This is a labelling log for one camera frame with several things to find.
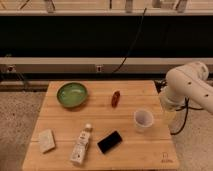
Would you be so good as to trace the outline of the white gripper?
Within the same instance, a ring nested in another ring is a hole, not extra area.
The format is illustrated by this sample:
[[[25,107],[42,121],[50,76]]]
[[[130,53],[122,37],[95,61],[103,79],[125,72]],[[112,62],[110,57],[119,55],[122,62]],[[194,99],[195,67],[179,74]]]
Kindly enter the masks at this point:
[[[171,101],[166,97],[161,97],[160,101],[163,108],[164,123],[169,125],[176,116],[176,110],[181,106],[182,102]]]

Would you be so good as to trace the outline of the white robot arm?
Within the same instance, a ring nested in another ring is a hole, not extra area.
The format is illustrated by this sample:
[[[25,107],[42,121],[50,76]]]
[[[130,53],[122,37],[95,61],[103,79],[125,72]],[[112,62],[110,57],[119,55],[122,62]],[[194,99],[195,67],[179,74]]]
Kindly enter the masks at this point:
[[[163,121],[169,125],[176,110],[189,98],[213,114],[213,87],[206,83],[208,67],[195,61],[170,69],[166,74],[167,85],[159,93]]]

